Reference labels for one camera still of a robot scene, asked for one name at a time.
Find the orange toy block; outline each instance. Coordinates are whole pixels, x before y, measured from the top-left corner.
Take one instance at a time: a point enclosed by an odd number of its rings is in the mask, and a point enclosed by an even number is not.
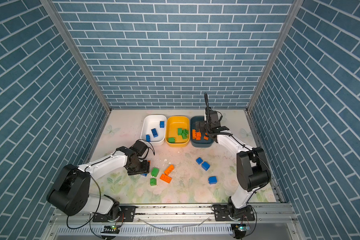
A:
[[[165,175],[169,175],[175,167],[173,165],[169,166],[167,170],[164,171]]]
[[[172,178],[171,177],[168,177],[167,175],[165,174],[162,174],[161,177],[160,177],[161,180],[163,180],[164,182],[167,182],[167,183],[170,183]]]

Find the blue toy block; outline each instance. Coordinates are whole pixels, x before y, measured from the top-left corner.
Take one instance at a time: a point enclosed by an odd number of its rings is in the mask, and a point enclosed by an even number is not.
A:
[[[202,163],[202,162],[203,162],[203,160],[201,159],[201,157],[199,157],[198,159],[196,159],[196,162],[197,162],[197,164],[199,164],[199,165],[200,165],[200,163]]]
[[[203,162],[202,163],[202,168],[204,169],[204,170],[208,170],[209,169],[209,167],[210,167],[210,165],[207,163],[207,162]]]
[[[209,182],[209,184],[216,184],[216,183],[217,183],[217,179],[216,179],[215,176],[209,177],[209,178],[208,178],[208,182]]]
[[[157,134],[157,132],[156,132],[156,128],[151,129],[151,131],[152,131],[152,134],[154,135],[154,137],[157,137],[157,136],[158,136],[158,134]]]

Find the toy block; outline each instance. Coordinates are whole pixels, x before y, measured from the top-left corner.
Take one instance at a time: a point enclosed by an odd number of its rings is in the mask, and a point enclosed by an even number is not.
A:
[[[210,165],[207,163],[207,162],[203,162],[202,163],[202,168],[204,169],[204,170],[208,170],[209,169],[209,167],[210,167]]]
[[[158,134],[157,134],[157,132],[156,132],[156,128],[151,129],[151,131],[152,131],[152,134],[154,135],[154,137],[157,137],[157,136],[158,136]]]
[[[209,177],[209,178],[208,178],[208,183],[209,183],[209,184],[216,184],[216,183],[217,183],[216,176]]]
[[[197,164],[201,164],[202,162],[203,162],[203,160],[202,160],[202,158],[201,157],[199,157],[198,159],[196,159],[196,162],[197,162]]]
[[[160,177],[161,180],[163,180],[164,182],[167,182],[167,183],[170,183],[172,178],[171,177],[168,177],[167,175],[165,174],[162,174],[161,177]]]
[[[155,178],[151,178],[150,184],[151,184],[151,186],[155,186],[155,185],[157,184],[156,179],[155,179]]]
[[[151,175],[152,175],[153,177],[157,177],[158,171],[159,171],[158,168],[154,167],[154,168],[152,169]]]
[[[171,166],[169,166],[167,170],[164,171],[164,174],[169,175],[174,169],[175,167],[171,164]]]

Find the table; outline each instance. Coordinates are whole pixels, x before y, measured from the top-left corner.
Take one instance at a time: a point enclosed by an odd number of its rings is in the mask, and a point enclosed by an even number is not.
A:
[[[243,110],[220,110],[223,115],[221,125],[228,127],[231,132],[248,145],[256,146],[245,112]],[[113,110],[101,134],[99,142],[92,155],[91,161],[111,154],[116,148],[130,147],[140,138],[144,118],[150,114],[170,116],[202,116],[204,110]],[[150,186],[150,173],[128,176],[126,169],[120,168],[110,172],[97,183],[101,193],[109,195],[122,204],[158,204],[158,203],[211,203],[227,202],[237,186],[236,156],[225,147],[213,143],[208,148],[196,148],[189,143],[186,147],[169,147],[166,142],[155,146],[156,154],[150,151],[147,160],[151,168],[157,167],[160,172],[157,186]],[[201,157],[211,167],[207,171],[196,163]],[[169,165],[175,169],[170,176],[171,183],[160,180]],[[216,176],[217,184],[210,185],[208,177]],[[98,194],[95,184],[90,192]],[[270,184],[259,190],[250,199],[250,202],[275,202]]]

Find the brick wall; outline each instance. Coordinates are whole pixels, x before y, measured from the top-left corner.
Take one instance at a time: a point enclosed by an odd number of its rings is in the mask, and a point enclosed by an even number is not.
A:
[[[307,239],[360,239],[360,1],[305,0],[253,110]]]
[[[0,1],[0,239],[41,237],[46,191],[105,111],[38,0]]]
[[[244,108],[292,0],[54,0],[113,108]]]

